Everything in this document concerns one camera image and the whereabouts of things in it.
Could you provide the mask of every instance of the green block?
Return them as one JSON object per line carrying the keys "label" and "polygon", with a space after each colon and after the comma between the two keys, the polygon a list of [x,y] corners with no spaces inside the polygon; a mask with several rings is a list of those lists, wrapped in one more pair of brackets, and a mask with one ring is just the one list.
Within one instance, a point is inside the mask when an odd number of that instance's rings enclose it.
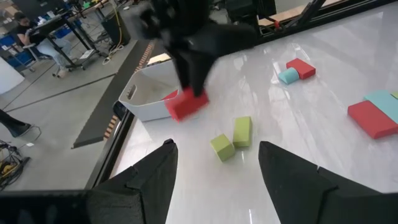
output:
{"label": "green block", "polygon": [[237,147],[247,147],[251,144],[251,118],[249,116],[236,118],[233,144]]}
{"label": "green block", "polygon": [[221,134],[217,138],[210,141],[211,146],[214,151],[216,151],[217,156],[221,161],[229,159],[231,156],[235,155],[235,148],[229,142],[225,134]]}

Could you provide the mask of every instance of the blue block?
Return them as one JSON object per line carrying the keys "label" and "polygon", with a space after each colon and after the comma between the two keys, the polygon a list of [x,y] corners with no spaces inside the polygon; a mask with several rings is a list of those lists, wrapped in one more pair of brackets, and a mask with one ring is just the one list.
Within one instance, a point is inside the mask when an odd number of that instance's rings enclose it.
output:
{"label": "blue block", "polygon": [[398,101],[387,90],[374,91],[364,97],[372,102],[377,108],[398,123]]}
{"label": "blue block", "polygon": [[292,82],[300,79],[299,73],[294,68],[288,68],[287,70],[279,73],[278,77],[286,84],[291,84]]}

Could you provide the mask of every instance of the bin handle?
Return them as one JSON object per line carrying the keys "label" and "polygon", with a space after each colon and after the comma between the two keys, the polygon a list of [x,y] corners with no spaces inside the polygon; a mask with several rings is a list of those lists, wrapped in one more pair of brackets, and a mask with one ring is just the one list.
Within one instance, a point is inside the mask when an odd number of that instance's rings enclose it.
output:
{"label": "bin handle", "polygon": [[131,100],[132,96],[134,96],[134,93],[137,90],[137,86],[133,85],[129,91],[129,93],[127,94],[127,99]]}

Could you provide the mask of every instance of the person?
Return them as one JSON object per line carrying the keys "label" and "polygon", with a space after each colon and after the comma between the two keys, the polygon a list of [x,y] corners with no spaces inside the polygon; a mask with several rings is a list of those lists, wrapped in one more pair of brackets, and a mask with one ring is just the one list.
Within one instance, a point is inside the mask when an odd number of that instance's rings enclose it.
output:
{"label": "person", "polygon": [[[21,42],[25,46],[35,44],[36,49],[40,53],[51,56],[60,66],[60,71],[58,73],[59,78],[63,78],[65,75],[67,75],[67,61],[57,50],[55,50],[51,42],[46,39],[44,35],[30,34],[35,24],[31,22],[22,12],[16,12],[14,14],[14,19],[18,22],[16,31],[18,38],[21,40]],[[66,55],[70,54],[72,45],[69,41],[63,39],[55,39],[54,42],[63,50]]]}
{"label": "person", "polygon": [[9,116],[3,110],[0,110],[0,123],[2,123],[8,131],[11,133],[12,137],[18,138],[19,136],[26,133],[32,125],[19,121],[12,116]]}

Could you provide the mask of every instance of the black metal frame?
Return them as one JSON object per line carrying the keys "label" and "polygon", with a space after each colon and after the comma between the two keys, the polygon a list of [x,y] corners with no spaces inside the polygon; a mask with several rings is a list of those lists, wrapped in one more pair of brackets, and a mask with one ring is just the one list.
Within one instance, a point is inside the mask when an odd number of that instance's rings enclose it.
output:
{"label": "black metal frame", "polygon": [[[329,22],[336,21],[338,19],[342,19],[348,16],[358,14],[360,12],[383,6],[385,4],[389,4],[394,1],[396,0],[345,0],[341,2],[336,2],[334,4],[319,9],[318,12],[313,14],[313,17],[308,18],[308,21],[306,23],[289,27],[283,32],[275,33],[270,32],[269,29],[264,29],[265,32],[263,32],[263,35],[259,39],[258,44],[263,44],[291,34],[311,29],[316,26],[321,26]],[[279,22],[280,24],[287,25],[294,19],[297,19],[297,17],[293,17]],[[268,26],[268,28],[274,30],[275,27],[274,25],[270,25]],[[134,115],[127,110],[123,119],[121,120],[119,129],[114,135],[114,138],[108,139],[108,142],[104,147],[103,155],[101,155],[97,166],[95,167],[88,181],[88,184],[86,186],[87,189],[97,186],[101,182],[109,179],[114,164],[119,156],[119,152],[124,144],[124,141],[126,140],[126,136],[133,122],[133,118]]]}

